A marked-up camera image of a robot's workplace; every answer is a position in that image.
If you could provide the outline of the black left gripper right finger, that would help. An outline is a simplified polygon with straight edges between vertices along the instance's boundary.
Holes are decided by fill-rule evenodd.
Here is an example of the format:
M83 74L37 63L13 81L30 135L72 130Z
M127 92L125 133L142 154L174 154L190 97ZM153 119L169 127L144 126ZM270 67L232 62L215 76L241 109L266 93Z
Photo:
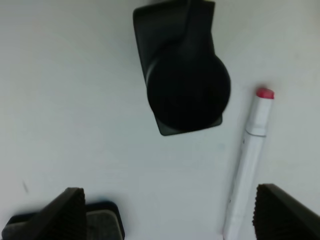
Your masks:
M252 224L258 240L318 240L320 216L275 184L257 187Z

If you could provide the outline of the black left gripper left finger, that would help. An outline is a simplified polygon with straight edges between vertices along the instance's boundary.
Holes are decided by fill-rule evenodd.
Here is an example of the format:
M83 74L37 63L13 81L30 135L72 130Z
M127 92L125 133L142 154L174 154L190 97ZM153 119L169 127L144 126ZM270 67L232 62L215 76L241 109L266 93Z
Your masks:
M85 240L85 193L69 187L23 227L25 240Z

